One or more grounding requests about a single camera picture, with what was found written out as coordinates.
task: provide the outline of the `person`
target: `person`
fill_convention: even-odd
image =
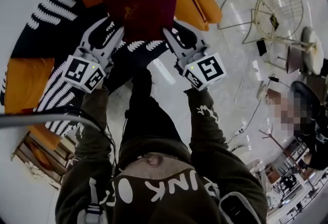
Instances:
[[[311,95],[314,94],[303,83],[301,85]],[[326,169],[328,167],[328,142],[320,141],[317,137],[318,125],[320,126],[320,132],[323,135],[328,135],[325,130],[328,123],[325,114],[326,108],[320,106],[318,111],[315,112],[318,113],[316,119],[312,119],[312,111],[310,111],[309,105],[306,105],[306,99],[302,99],[305,96],[302,96],[299,91],[294,92],[294,96],[291,97],[293,102],[291,102],[288,97],[282,97],[281,93],[268,88],[264,82],[260,84],[257,97],[258,99],[265,97],[267,104],[275,105],[275,116],[280,117],[281,123],[287,126],[287,130],[291,130],[293,136],[303,142],[309,149],[309,152],[304,156],[302,167],[316,170]]]
[[[208,90],[186,91],[190,154],[150,96],[150,71],[140,71],[132,84],[118,172],[112,177],[109,139],[85,126],[60,189],[56,223],[266,223],[263,188],[227,150]],[[103,128],[107,102],[102,88],[82,104]]]

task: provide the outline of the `marble floor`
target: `marble floor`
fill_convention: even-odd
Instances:
[[[6,69],[15,41],[38,1],[0,1],[1,73]],[[224,0],[216,1],[221,6]],[[328,36],[325,35],[328,29],[328,2],[302,1],[304,17],[295,35],[300,38],[302,28],[311,26],[321,39],[325,58],[328,58]],[[221,26],[250,21],[250,9],[254,6],[252,0],[229,0],[222,10]],[[219,115],[219,125],[229,141],[230,148],[245,146],[250,151],[249,160],[261,158],[263,164],[266,164],[273,161],[281,150],[270,139],[262,139],[263,136],[258,130],[268,132],[273,125],[273,134],[283,146],[287,146],[292,138],[280,129],[279,123],[276,123],[264,101],[258,105],[256,93],[260,81],[264,80],[267,83],[268,76],[274,73],[283,83],[289,85],[297,79],[298,73],[287,75],[285,71],[265,63],[265,59],[258,54],[256,43],[242,45],[248,28],[249,26],[245,25],[218,30],[216,25],[211,25],[209,32],[204,33],[207,43],[211,46],[211,52],[220,54],[227,70],[226,77],[210,86],[209,91]],[[256,36],[258,34],[252,31],[250,38]],[[285,49],[281,46],[274,50],[279,55],[285,54]],[[190,112],[183,91],[188,89],[190,84],[174,69],[174,63],[175,56],[166,52],[153,61],[149,69],[153,75],[156,100],[170,115],[181,139],[188,145],[191,137]],[[288,90],[284,85],[274,82],[271,82],[269,87],[279,92]],[[125,122],[124,112],[129,107],[130,95],[131,85],[126,84],[111,94],[107,106],[108,124],[118,147]],[[235,136],[241,128],[244,132]],[[1,130],[0,147],[3,152],[0,152],[0,166],[5,174],[0,177],[0,216],[7,224],[54,223],[53,209],[57,194],[50,187],[40,188],[41,184],[27,175],[23,170],[24,165],[18,159],[14,162],[9,160],[11,150],[23,135],[21,131]],[[35,196],[39,193],[43,193],[43,196]],[[32,214],[36,209],[42,209],[42,214]]]

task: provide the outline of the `black pants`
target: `black pants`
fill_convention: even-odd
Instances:
[[[150,97],[152,87],[150,71],[142,70],[132,79],[132,84],[130,107],[126,112],[128,120],[122,144],[136,137],[166,138],[182,142],[169,115],[154,98]]]

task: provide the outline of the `red book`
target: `red book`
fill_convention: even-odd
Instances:
[[[124,26],[124,41],[164,40],[172,30],[176,0],[103,0],[114,24]]]

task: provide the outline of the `hoodie sleeve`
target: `hoodie sleeve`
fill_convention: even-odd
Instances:
[[[249,209],[245,214],[253,213],[257,223],[266,223],[268,203],[263,188],[245,164],[227,150],[209,92],[207,89],[200,92],[190,89],[186,94],[191,111],[192,165],[199,175],[220,187],[223,214],[231,202],[237,204],[237,199],[240,205]]]
[[[91,115],[99,125],[107,124],[106,107],[108,91],[94,90],[84,96],[82,109]],[[104,194],[104,187],[111,178],[112,166],[108,160],[111,152],[109,139],[96,129],[85,126],[75,150],[74,158],[61,185],[55,208],[56,223],[76,223],[79,212],[90,201],[89,180],[96,180],[98,194]]]

